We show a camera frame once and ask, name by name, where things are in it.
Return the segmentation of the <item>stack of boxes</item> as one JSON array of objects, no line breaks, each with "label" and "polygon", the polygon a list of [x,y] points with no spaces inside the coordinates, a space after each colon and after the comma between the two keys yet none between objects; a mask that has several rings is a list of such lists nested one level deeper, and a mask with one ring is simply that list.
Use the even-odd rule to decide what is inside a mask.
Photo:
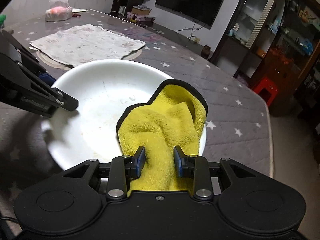
[{"label": "stack of boxes", "polygon": [[128,12],[126,19],[132,23],[143,26],[152,26],[155,17],[150,15],[151,9],[144,5],[133,6],[131,12]]}]

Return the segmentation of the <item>low black tv bench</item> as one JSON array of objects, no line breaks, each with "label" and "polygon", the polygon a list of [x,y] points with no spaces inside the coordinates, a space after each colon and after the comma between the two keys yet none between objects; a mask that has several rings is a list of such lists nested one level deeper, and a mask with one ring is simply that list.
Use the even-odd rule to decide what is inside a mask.
[{"label": "low black tv bench", "polygon": [[200,45],[198,43],[194,42],[195,37],[189,38],[189,35],[187,35],[187,37],[181,35],[179,32],[175,32],[171,29],[168,29],[164,26],[161,26],[159,24],[153,23],[152,26],[147,26],[146,29],[148,29],[149,31],[153,32],[153,33],[157,33],[161,36],[163,36],[164,38],[167,38],[168,40],[175,42],[176,44],[179,44],[189,50],[191,50],[192,52],[200,55],[201,54],[201,50],[203,48],[203,45]]}]

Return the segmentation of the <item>tissue pack in plastic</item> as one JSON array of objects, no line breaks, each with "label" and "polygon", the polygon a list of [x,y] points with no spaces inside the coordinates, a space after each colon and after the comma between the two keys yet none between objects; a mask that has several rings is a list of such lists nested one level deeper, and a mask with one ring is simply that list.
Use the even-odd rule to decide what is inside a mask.
[{"label": "tissue pack in plastic", "polygon": [[45,21],[65,21],[71,18],[73,8],[68,0],[50,0],[50,9],[45,12]]}]

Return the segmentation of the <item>white ceramic bowl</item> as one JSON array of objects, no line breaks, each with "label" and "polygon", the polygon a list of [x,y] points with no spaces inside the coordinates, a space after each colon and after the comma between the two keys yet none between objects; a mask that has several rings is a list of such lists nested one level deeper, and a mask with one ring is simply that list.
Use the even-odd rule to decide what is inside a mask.
[{"label": "white ceramic bowl", "polygon": [[79,105],[72,112],[60,108],[42,120],[50,155],[63,170],[88,159],[111,162],[122,154],[116,124],[125,109],[146,103],[170,78],[156,68],[127,60],[98,60],[69,70],[53,87]]}]

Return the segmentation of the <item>white patterned towel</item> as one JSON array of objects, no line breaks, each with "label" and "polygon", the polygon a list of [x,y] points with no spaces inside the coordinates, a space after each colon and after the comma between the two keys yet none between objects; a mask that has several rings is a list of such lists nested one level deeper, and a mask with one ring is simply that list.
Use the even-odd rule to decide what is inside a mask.
[{"label": "white patterned towel", "polygon": [[86,24],[33,40],[30,45],[61,64],[76,67],[105,59],[122,59],[145,42]]}]

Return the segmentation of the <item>white paper sheet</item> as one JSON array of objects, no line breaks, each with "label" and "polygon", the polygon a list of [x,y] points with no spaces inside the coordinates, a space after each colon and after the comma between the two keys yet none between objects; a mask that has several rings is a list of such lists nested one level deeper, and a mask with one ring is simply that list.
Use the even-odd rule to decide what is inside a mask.
[{"label": "white paper sheet", "polygon": [[87,12],[88,10],[87,9],[78,9],[78,8],[73,8],[72,9],[72,13],[73,14],[79,14],[81,12]]}]

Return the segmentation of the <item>yellow grey microfiber cloth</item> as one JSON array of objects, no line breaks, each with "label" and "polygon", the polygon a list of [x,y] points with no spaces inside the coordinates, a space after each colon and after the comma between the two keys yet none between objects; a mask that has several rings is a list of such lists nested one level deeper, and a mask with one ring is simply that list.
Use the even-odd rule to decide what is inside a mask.
[{"label": "yellow grey microfiber cloth", "polygon": [[199,153],[208,105],[190,84],[177,79],[163,81],[146,103],[127,107],[116,133],[124,155],[145,148],[145,164],[130,191],[191,191],[192,180],[180,178],[174,163],[174,147],[185,155]]}]

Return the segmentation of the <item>glass door cabinet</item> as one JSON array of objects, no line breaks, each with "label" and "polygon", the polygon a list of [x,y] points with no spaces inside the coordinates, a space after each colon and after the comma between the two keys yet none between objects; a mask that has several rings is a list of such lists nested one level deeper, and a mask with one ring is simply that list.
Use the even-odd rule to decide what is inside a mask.
[{"label": "glass door cabinet", "polygon": [[278,32],[285,0],[240,0],[212,62],[227,74],[251,77]]}]

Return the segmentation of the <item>dark wooden display cabinet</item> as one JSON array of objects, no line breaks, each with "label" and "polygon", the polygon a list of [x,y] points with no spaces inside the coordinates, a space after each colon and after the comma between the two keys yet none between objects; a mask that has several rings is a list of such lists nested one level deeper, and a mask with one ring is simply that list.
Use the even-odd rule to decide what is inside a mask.
[{"label": "dark wooden display cabinet", "polygon": [[268,107],[272,114],[283,113],[318,48],[319,7],[307,0],[285,0],[278,32],[252,80],[252,90],[263,77],[277,85],[278,95]]}]

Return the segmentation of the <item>red plastic stool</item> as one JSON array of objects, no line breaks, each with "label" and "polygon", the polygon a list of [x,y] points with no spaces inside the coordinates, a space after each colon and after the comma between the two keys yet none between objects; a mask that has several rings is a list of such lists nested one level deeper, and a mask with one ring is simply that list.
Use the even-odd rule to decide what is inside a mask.
[{"label": "red plastic stool", "polygon": [[272,105],[279,92],[277,85],[267,77],[260,79],[253,87],[253,91],[265,101],[268,107]]}]

